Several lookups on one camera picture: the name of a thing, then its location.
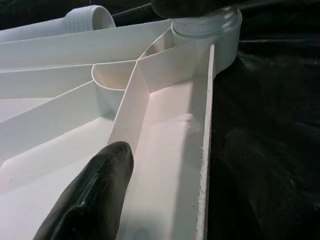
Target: white plastic tray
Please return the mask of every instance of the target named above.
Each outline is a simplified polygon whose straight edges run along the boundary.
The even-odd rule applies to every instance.
[[[31,240],[115,141],[134,153],[117,240],[205,239],[219,42],[178,42],[170,27],[0,43],[0,239]]]

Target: rough cut edge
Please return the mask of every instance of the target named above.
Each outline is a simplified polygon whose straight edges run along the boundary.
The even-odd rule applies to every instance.
[[[211,120],[213,103],[213,81],[214,81],[214,53],[215,46],[210,47],[208,82],[206,92],[206,107],[204,119],[204,133],[202,144],[202,159],[200,170],[200,192],[198,197],[198,214],[196,221],[196,240],[207,239],[208,200],[209,200],[209,167],[210,167],[210,142],[211,142]]]

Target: white plastic part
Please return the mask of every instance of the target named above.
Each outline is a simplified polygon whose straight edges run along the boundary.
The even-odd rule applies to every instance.
[[[236,57],[241,14],[206,37],[181,35],[171,23],[0,44],[45,52],[29,62],[0,55],[2,72],[95,64],[85,73],[91,81],[0,122],[1,239],[31,240],[63,189],[114,141],[134,153],[116,239],[206,239],[213,81]],[[84,44],[98,35],[108,42]],[[48,50],[65,42],[64,51]]]
[[[0,42],[35,39],[99,29],[115,28],[115,22],[103,6],[75,8],[65,17],[0,31]]]

